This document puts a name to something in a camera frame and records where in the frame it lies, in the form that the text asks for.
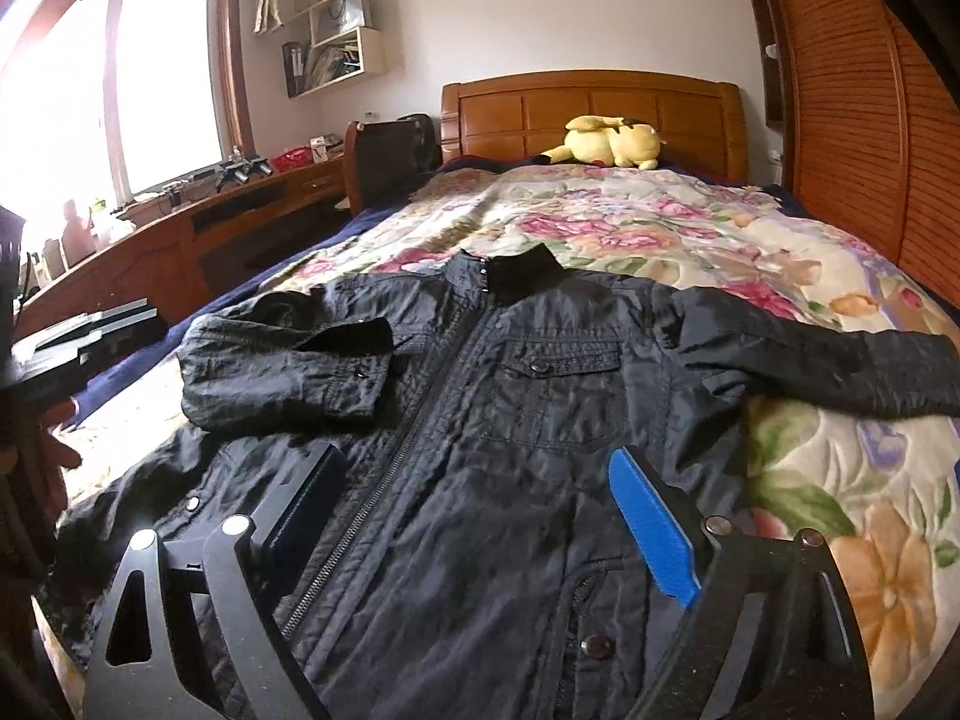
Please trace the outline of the person's left hand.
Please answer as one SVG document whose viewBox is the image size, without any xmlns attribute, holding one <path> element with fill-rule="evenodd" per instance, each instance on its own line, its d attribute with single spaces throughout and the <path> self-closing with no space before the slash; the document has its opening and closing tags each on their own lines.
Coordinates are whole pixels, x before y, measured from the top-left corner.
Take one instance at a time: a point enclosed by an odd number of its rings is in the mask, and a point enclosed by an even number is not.
<svg viewBox="0 0 960 720">
<path fill-rule="evenodd" d="M 41 470 L 41 502 L 44 517 L 50 525 L 55 525 L 68 507 L 64 471 L 76 470 L 82 465 L 82 456 L 75 449 L 60 442 L 52 431 L 55 427 L 70 421 L 75 415 L 75 400 L 69 398 L 49 408 L 39 421 L 37 452 L 39 452 L 39 470 Z"/>
</svg>

